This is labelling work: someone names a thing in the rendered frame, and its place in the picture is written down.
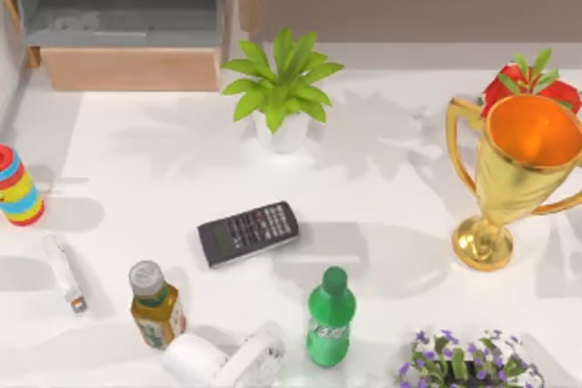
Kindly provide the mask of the green plant in white pot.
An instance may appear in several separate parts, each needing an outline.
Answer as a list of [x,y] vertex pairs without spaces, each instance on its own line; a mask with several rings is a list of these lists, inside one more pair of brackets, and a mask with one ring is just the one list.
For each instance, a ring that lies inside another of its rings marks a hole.
[[305,141],[309,122],[326,123],[330,97],[317,84],[345,69],[315,49],[316,33],[294,38],[282,28],[275,36],[272,60],[250,40],[239,42],[242,58],[223,62],[222,67],[241,76],[222,91],[238,95],[233,120],[251,117],[258,140],[277,154],[289,154]]

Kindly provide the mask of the white mug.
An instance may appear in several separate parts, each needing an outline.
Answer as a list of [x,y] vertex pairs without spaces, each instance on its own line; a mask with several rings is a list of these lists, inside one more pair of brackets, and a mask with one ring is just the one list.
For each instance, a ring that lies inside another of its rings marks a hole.
[[167,346],[161,365],[182,388],[272,388],[285,357],[283,330],[266,323],[232,353],[183,333]]

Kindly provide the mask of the gold trophy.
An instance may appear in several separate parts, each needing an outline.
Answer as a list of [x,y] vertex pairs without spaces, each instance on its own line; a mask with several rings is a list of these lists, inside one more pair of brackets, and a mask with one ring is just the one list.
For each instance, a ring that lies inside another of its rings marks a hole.
[[[473,174],[458,150],[460,119],[479,134]],[[574,168],[582,167],[582,122],[553,99],[511,95],[484,113],[475,104],[453,98],[446,112],[446,141],[450,162],[480,210],[461,222],[451,237],[455,255],[470,268],[493,272],[509,263],[514,243],[508,224],[582,204],[582,190],[547,202]]]

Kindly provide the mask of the black calculator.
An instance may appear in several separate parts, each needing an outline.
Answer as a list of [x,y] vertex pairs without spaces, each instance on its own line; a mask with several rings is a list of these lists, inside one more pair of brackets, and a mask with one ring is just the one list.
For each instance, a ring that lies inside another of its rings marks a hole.
[[216,268],[296,241],[299,225],[281,201],[200,224],[197,231],[208,266]]

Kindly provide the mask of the red flower plant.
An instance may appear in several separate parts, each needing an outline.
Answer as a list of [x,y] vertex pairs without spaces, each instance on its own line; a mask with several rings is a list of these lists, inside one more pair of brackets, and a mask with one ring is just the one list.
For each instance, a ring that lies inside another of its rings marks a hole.
[[485,88],[477,103],[485,117],[495,103],[511,95],[541,95],[555,100],[577,114],[582,108],[582,94],[560,79],[557,68],[547,69],[551,48],[543,49],[530,64],[522,54],[504,65]]

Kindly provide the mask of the stack of coloured rings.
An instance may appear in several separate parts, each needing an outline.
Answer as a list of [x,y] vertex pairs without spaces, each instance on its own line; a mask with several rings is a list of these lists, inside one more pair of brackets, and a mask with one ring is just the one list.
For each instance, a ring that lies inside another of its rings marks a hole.
[[44,211],[44,198],[18,153],[0,144],[0,212],[11,224],[28,226],[38,221]]

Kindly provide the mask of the yellow tea bottle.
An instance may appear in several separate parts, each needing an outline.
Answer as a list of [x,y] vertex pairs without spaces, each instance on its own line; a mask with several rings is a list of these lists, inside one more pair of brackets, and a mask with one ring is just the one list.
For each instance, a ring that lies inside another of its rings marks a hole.
[[128,274],[133,290],[131,314],[146,344],[164,350],[186,331],[186,315],[178,290],[164,277],[160,266],[149,260],[133,265]]

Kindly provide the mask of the green bottle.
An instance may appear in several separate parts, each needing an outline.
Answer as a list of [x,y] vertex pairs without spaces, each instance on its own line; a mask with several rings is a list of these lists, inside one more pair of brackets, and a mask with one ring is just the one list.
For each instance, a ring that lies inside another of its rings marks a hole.
[[356,313],[356,298],[348,287],[346,271],[327,268],[321,283],[307,300],[310,315],[306,353],[325,368],[340,364],[350,345],[350,326]]

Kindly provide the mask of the pale wooden drawer front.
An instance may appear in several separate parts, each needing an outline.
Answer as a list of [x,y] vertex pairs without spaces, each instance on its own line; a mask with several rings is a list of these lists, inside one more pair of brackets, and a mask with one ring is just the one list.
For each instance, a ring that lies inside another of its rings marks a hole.
[[217,47],[43,47],[40,54],[63,91],[216,91],[223,59]]

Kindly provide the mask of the purple flower plant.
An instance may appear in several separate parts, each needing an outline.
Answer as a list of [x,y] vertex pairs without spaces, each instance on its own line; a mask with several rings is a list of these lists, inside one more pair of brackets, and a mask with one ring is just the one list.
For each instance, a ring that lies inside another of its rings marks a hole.
[[396,370],[396,388],[547,388],[521,339],[498,329],[467,341],[448,329],[420,330]]

